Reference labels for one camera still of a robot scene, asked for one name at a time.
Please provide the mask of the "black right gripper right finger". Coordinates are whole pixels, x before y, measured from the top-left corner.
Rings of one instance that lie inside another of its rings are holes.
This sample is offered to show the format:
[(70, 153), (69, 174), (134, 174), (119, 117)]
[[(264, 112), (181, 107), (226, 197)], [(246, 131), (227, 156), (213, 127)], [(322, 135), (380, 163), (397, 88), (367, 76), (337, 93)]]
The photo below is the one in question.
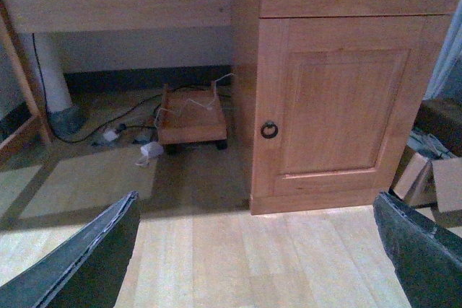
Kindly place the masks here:
[(461, 238), (387, 192), (372, 206), (383, 248), (411, 307), (460, 307)]

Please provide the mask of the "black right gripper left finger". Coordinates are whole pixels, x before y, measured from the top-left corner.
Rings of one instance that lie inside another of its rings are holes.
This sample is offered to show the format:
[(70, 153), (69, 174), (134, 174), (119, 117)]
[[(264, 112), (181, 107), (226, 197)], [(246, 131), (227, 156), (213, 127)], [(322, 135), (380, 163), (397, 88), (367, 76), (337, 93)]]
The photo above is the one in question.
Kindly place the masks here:
[(132, 191), (1, 286), (1, 306), (114, 307), (139, 223), (139, 194)]

